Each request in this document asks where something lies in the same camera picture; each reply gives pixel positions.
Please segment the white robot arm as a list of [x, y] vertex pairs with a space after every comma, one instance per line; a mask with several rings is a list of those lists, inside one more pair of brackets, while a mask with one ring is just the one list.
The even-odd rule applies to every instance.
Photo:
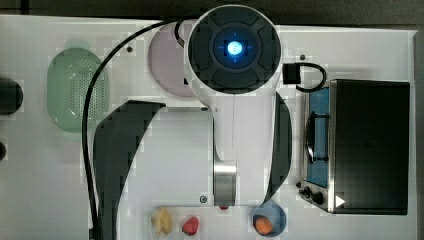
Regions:
[[282, 57], [274, 24], [243, 5], [207, 11], [185, 40], [186, 79], [213, 117], [215, 206], [264, 201]]

